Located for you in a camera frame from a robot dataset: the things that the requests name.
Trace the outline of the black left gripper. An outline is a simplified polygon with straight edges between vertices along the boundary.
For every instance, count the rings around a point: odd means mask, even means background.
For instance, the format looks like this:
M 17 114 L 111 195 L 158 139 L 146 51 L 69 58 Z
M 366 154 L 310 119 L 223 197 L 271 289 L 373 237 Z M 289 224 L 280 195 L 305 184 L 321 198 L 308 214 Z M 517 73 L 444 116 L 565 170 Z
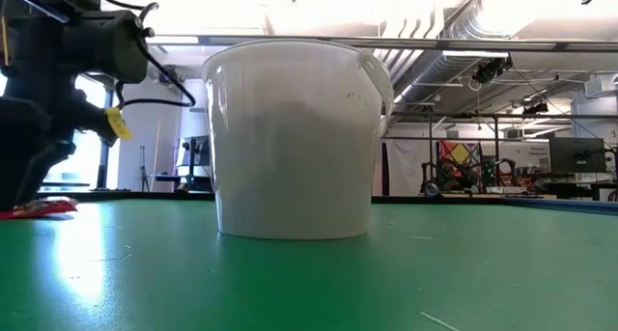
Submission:
M 104 109 L 88 100 L 77 75 L 28 79 L 5 76 L 0 93 L 0 210 L 32 201 L 49 170 L 75 151 L 76 130 L 91 131 L 112 145 Z

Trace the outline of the red Skittles candy pack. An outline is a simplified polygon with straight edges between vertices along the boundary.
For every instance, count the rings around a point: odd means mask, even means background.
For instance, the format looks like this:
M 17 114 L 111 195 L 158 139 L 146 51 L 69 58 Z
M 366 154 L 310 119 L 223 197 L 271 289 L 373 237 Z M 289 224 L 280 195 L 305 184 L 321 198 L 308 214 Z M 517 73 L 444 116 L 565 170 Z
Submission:
M 38 199 L 11 210 L 0 211 L 0 220 L 45 218 L 77 210 L 78 202 L 71 198 Z

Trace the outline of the white plastic bucket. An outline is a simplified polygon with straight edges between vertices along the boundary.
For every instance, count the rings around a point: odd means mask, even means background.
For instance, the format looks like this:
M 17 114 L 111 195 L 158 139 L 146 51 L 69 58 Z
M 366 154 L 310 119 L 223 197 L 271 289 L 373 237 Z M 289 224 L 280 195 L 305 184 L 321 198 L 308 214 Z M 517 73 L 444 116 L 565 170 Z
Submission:
M 223 234 L 292 240 L 369 228 L 394 91 L 373 52 L 250 41 L 203 64 L 211 180 Z

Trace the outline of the black equipment cart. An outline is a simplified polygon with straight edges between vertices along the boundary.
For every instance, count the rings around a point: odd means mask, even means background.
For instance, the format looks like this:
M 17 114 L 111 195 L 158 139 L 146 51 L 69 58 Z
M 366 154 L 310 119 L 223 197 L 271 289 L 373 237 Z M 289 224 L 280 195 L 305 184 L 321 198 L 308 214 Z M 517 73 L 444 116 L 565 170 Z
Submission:
M 189 191 L 212 192 L 211 153 L 209 136 L 192 136 L 181 139 L 176 162 L 176 172 Z

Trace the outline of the black ceiling device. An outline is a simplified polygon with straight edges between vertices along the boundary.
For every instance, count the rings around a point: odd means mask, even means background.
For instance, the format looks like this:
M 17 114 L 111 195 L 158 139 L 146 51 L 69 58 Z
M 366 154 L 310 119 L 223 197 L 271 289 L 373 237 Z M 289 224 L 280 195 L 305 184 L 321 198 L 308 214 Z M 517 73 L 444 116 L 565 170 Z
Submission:
M 175 83 L 179 81 L 177 67 L 174 65 L 164 65 L 163 70 L 158 74 L 157 80 L 160 84 L 167 87 L 174 86 Z

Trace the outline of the white round column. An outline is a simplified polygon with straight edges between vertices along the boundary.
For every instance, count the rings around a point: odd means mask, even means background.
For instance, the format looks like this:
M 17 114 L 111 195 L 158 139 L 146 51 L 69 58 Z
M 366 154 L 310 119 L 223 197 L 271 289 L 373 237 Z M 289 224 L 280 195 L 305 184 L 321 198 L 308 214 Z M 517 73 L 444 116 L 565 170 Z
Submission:
M 206 84 L 201 79 L 187 79 L 185 88 L 193 95 L 196 103 L 193 107 L 183 108 L 180 116 L 180 138 L 210 135 L 206 110 Z

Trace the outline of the long ceiling light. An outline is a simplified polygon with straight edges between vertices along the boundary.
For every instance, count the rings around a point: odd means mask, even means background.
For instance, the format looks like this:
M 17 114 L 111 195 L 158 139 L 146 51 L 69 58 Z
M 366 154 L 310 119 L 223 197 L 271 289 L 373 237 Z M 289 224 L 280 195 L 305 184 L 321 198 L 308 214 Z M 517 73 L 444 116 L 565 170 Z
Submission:
M 146 38 L 150 45 L 199 45 L 200 40 L 197 36 L 184 35 L 157 35 Z

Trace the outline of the green table mat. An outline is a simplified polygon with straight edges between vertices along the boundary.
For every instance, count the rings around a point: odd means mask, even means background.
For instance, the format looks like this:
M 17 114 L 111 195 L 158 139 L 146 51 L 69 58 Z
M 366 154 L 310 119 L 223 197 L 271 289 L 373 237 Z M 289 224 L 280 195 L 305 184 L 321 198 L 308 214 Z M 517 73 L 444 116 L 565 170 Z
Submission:
M 376 205 L 367 234 L 221 234 L 210 202 L 0 221 L 0 331 L 618 331 L 618 211 Z

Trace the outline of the white hanging sheet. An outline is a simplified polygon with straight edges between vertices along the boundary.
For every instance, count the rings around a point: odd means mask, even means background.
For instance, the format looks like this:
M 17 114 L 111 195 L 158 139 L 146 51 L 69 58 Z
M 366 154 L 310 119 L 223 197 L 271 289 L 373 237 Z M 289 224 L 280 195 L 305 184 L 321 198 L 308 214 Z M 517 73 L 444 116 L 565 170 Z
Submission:
M 391 196 L 417 196 L 421 192 L 421 164 L 430 159 L 428 141 L 387 140 L 389 193 Z

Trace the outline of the colourful patchwork panel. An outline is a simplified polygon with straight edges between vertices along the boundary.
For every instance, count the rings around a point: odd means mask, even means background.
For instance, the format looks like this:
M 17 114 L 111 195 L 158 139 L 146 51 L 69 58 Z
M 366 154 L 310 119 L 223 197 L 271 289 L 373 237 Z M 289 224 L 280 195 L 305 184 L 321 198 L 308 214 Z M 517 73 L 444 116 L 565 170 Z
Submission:
M 439 140 L 437 153 L 440 160 L 444 160 L 456 177 L 461 177 L 464 171 L 481 174 L 482 148 L 478 142 L 459 142 Z

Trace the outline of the black ceiling spotlight cluster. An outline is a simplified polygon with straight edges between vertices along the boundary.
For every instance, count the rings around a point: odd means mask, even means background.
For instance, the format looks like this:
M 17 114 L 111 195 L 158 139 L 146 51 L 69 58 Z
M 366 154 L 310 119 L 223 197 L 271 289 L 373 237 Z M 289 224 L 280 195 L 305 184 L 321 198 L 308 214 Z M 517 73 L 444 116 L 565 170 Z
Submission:
M 512 66 L 513 60 L 511 56 L 491 58 L 478 66 L 477 70 L 472 75 L 472 79 L 478 84 L 485 84 L 493 81 Z

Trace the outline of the black flat screen monitor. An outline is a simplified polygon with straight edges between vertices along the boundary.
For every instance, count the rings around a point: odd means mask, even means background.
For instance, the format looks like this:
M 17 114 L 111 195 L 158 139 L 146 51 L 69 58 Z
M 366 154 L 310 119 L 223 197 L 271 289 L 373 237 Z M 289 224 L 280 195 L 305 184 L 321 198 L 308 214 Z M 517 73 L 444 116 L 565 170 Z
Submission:
M 550 168 L 554 174 L 604 173 L 604 140 L 554 137 L 549 140 Z

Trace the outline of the black metal rack frame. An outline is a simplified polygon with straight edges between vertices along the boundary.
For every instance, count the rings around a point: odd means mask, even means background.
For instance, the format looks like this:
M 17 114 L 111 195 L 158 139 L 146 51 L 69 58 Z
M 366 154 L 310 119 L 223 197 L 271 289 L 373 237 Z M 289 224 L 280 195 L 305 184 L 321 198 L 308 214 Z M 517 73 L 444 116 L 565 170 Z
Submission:
M 596 138 L 604 140 L 606 171 L 597 173 L 601 179 L 618 181 L 618 116 L 613 115 L 559 115 L 489 114 L 438 115 L 433 112 L 406 114 L 399 123 L 390 124 L 379 142 L 379 162 L 376 167 L 374 192 L 381 196 L 389 193 L 389 165 L 387 140 L 428 141 L 430 159 L 439 160 L 439 140 L 478 142 L 482 148 L 481 163 L 508 158 L 526 173 L 539 173 L 546 179 L 541 194 L 558 195 L 553 186 L 559 183 L 583 183 L 586 173 L 554 174 L 550 168 L 549 140 L 554 137 Z M 496 187 L 478 194 L 534 194 L 523 193 L 520 187 Z

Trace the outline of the silver ventilation duct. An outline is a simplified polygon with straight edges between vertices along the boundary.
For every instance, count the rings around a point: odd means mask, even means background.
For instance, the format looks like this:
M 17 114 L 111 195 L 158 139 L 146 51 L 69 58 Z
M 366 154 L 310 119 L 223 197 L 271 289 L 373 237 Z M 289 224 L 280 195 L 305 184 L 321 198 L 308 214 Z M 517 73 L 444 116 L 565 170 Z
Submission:
M 618 0 L 468 0 L 444 22 L 449 40 L 610 41 Z

